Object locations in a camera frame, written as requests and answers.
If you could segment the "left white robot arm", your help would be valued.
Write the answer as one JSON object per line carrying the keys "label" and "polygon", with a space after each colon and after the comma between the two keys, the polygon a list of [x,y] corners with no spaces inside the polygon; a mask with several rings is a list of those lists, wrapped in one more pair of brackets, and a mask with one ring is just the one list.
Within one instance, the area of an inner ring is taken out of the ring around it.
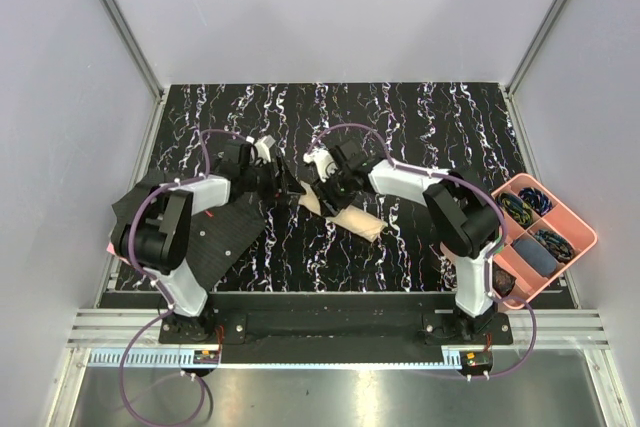
{"label": "left white robot arm", "polygon": [[148,277],[183,317],[181,331],[196,343],[215,333],[208,293],[187,261],[192,217],[224,207],[247,193],[262,201],[300,196],[305,189],[288,169],[275,139],[233,138],[221,156],[204,154],[204,171],[191,179],[143,179],[112,204],[115,225],[108,251]]}

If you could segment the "beige cloth napkin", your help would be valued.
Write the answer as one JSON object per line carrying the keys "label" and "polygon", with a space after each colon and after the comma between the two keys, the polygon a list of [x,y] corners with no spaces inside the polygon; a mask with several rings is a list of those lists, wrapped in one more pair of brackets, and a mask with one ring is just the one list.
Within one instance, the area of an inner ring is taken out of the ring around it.
{"label": "beige cloth napkin", "polygon": [[319,199],[313,192],[311,186],[306,182],[302,182],[301,186],[305,189],[305,193],[299,197],[298,203],[300,205],[311,213],[369,242],[374,242],[379,238],[383,230],[388,226],[385,221],[354,206],[348,206],[337,216],[322,214]]}

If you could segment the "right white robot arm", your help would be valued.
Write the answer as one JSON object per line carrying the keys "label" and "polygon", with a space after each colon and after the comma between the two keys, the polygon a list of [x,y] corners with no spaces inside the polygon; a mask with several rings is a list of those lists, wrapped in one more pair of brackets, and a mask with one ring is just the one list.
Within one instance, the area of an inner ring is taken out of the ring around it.
{"label": "right white robot arm", "polygon": [[506,222],[475,173],[418,167],[390,155],[370,156],[352,141],[329,149],[314,147],[303,160],[318,174],[311,189],[325,217],[346,212],[365,192],[426,207],[456,270],[455,302],[462,313],[454,318],[455,334],[470,344],[488,334],[491,267]]}

